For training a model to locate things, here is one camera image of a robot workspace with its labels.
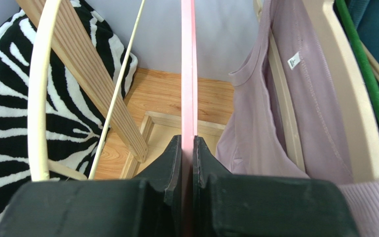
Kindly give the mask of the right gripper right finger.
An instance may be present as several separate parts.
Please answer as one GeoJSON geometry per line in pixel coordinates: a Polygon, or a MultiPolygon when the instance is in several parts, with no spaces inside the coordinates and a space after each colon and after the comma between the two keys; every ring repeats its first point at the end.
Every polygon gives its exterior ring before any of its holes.
{"type": "Polygon", "coordinates": [[[337,186],[316,179],[236,175],[202,137],[193,150],[196,237],[357,237],[337,186]]]}

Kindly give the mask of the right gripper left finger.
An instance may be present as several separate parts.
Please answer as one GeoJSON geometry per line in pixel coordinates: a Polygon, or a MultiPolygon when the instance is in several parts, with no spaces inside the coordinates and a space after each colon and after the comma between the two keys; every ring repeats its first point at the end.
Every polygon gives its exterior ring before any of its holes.
{"type": "Polygon", "coordinates": [[[23,185],[0,237],[176,237],[181,223],[181,137],[132,179],[23,185]]]}

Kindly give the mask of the mauve tank top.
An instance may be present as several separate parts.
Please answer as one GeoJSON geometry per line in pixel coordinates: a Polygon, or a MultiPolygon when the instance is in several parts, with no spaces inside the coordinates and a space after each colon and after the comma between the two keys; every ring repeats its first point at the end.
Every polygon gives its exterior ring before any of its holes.
{"type": "Polygon", "coordinates": [[[341,105],[304,0],[265,0],[257,40],[231,74],[233,113],[216,158],[236,174],[328,180],[345,197],[362,237],[379,237],[379,181],[353,180],[341,105]],[[298,125],[304,170],[288,157],[268,60],[273,35],[298,125]]]}

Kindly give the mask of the cream hanger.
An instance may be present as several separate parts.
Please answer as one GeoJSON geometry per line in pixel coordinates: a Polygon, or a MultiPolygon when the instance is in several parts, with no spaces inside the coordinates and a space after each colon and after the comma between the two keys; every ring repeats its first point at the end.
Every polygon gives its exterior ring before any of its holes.
{"type": "Polygon", "coordinates": [[[72,4],[68,0],[21,0],[18,3],[37,28],[30,64],[27,109],[31,179],[34,182],[46,181],[50,178],[50,172],[77,180],[87,179],[84,174],[48,157],[46,102],[52,51],[56,52],[105,117],[100,141],[104,141],[111,127],[134,159],[145,162],[148,145],[118,95],[121,83],[111,79],[72,4]]]}

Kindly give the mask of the wooden hanger with mauve top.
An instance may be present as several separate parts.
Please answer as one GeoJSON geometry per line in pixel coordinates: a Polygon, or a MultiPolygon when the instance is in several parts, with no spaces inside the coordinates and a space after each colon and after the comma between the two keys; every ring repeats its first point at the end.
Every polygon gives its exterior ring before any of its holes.
{"type": "MultiPolygon", "coordinates": [[[[332,0],[303,2],[318,36],[341,105],[353,180],[379,181],[379,132],[371,101],[347,36],[334,13],[332,0]]],[[[304,170],[303,152],[292,99],[273,35],[268,60],[283,119],[289,159],[304,170]]]]}

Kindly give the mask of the pink hanger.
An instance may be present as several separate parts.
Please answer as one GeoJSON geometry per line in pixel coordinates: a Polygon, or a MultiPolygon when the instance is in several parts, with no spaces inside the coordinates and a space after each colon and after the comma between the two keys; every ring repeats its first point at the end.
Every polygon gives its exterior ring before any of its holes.
{"type": "Polygon", "coordinates": [[[192,167],[197,134],[197,56],[194,1],[181,1],[182,233],[193,236],[192,167]]]}

